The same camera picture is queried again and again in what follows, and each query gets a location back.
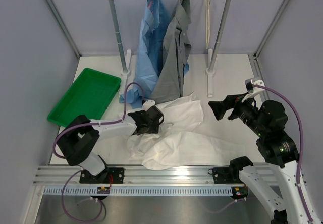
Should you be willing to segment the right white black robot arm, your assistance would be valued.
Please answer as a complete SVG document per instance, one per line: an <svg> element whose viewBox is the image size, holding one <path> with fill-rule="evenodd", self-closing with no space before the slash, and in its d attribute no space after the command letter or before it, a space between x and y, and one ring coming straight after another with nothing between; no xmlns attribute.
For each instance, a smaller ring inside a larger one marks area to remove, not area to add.
<svg viewBox="0 0 323 224"><path fill-rule="evenodd" d="M256 146L277 180L280 195L260 176L246 156L230 161L228 175L233 182L242 182L252 191L271 222L321 223L308 194L301 189L305 185L297 173L301 156L295 142L284 130L288 117L283 105L267 100L257 108L255 100L246 99L244 94L228 95L223 101L210 101L208 105L218 121L231 110L228 120L240 119L258 136Z"/></svg>

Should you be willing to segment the metal wire hanger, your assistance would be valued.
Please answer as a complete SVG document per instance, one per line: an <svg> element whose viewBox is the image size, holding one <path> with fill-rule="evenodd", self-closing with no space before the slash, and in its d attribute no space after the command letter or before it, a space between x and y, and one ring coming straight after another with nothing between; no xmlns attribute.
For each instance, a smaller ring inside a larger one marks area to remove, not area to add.
<svg viewBox="0 0 323 224"><path fill-rule="evenodd" d="M209 49L211 35L211 19L210 19L211 0L205 0L205 49Z"/></svg>

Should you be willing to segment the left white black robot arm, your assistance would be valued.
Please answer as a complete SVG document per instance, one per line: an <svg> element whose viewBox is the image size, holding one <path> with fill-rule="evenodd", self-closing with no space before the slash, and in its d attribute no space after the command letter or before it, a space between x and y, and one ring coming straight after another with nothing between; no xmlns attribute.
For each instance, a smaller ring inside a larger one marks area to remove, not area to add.
<svg viewBox="0 0 323 224"><path fill-rule="evenodd" d="M80 166L81 184L117 184L123 182L121 170L108 167L101 156L93 152L96 143L120 136L157 134L164 114L156 107L125 114L114 121L90 120L77 116L56 138L63 158L70 166Z"/></svg>

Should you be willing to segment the white shirt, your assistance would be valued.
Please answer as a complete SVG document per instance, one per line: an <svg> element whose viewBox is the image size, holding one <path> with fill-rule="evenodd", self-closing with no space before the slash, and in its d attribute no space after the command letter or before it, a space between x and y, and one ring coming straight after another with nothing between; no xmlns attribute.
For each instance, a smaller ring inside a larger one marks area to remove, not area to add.
<svg viewBox="0 0 323 224"><path fill-rule="evenodd" d="M245 147L196 132L204 120L201 101L194 93L158 104L165 120L157 134L132 136L127 140L131 163L150 170L176 166L225 166L245 155Z"/></svg>

